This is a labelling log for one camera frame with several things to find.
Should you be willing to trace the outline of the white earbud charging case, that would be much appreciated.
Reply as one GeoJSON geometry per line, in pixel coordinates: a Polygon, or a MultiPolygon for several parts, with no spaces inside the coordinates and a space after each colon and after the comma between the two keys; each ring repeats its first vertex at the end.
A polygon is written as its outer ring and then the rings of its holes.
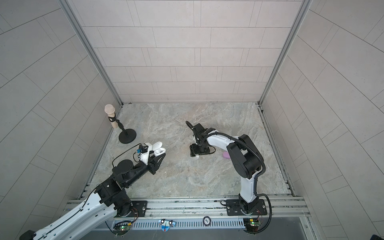
{"type": "Polygon", "coordinates": [[[154,155],[156,157],[166,153],[166,149],[163,148],[162,142],[156,142],[155,144],[153,144],[152,151],[154,152],[154,155]]]}

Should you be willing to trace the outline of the pink earbud charging case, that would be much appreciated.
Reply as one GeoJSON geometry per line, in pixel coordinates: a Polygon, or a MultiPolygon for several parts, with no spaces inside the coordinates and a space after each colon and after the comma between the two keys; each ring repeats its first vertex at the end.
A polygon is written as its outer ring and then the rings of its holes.
{"type": "Polygon", "coordinates": [[[223,158],[230,159],[230,154],[228,152],[223,152],[223,158]]]}

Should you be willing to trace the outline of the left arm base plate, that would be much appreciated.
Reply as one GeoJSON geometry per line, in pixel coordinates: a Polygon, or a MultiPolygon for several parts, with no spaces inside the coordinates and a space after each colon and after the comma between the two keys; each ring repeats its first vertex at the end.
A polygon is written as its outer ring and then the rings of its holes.
{"type": "Polygon", "coordinates": [[[119,214],[122,218],[141,218],[144,217],[147,210],[148,201],[132,201],[127,208],[125,208],[122,214],[119,214]]]}

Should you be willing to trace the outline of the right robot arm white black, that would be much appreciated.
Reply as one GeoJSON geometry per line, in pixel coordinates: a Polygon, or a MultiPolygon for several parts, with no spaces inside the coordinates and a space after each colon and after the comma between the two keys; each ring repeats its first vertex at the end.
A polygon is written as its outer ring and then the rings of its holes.
{"type": "Polygon", "coordinates": [[[204,128],[201,124],[193,126],[186,121],[193,131],[196,142],[190,145],[191,157],[212,154],[210,148],[220,148],[228,152],[236,172],[241,177],[241,191],[238,208],[245,215],[266,215],[264,200],[257,193],[258,177],[266,171],[264,158],[248,135],[232,137],[218,132],[214,128],[204,128]]]}

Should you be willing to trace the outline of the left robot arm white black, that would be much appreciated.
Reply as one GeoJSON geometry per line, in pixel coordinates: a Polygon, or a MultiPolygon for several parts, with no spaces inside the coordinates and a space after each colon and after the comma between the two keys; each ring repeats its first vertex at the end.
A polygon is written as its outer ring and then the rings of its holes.
{"type": "Polygon", "coordinates": [[[132,201],[126,189],[147,172],[155,174],[160,168],[166,150],[160,148],[142,154],[136,165],[130,160],[121,161],[112,175],[99,184],[85,201],[74,207],[57,221],[38,230],[28,230],[21,240],[79,240],[97,226],[114,217],[144,217],[146,201],[132,201]]]}

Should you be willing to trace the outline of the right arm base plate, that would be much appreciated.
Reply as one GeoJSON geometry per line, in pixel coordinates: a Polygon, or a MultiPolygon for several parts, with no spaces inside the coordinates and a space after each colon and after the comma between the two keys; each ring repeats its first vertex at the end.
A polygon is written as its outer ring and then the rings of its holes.
{"type": "Polygon", "coordinates": [[[221,204],[226,206],[228,216],[266,216],[268,214],[265,201],[262,199],[256,199],[251,203],[228,199],[221,201],[221,204]]]}

